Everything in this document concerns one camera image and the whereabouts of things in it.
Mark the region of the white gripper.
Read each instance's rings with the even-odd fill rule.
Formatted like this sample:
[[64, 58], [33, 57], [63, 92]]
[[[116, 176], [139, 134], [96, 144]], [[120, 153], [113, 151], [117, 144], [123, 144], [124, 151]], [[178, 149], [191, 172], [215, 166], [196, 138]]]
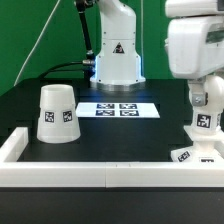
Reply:
[[224, 67], [224, 16], [173, 19], [167, 42], [171, 73], [175, 78], [190, 79], [191, 104], [205, 106], [208, 94], [203, 76]]

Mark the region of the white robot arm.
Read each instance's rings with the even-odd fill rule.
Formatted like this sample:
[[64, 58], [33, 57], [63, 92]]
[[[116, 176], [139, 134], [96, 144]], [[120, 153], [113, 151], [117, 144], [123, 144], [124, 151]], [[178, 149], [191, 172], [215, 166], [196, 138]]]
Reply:
[[[143, 83], [135, 48], [136, 14], [120, 0], [98, 0], [101, 50], [96, 56], [94, 86], [114, 89]], [[205, 77], [224, 67], [224, 0], [166, 0], [165, 49], [172, 75], [193, 86], [191, 103], [204, 106]]]

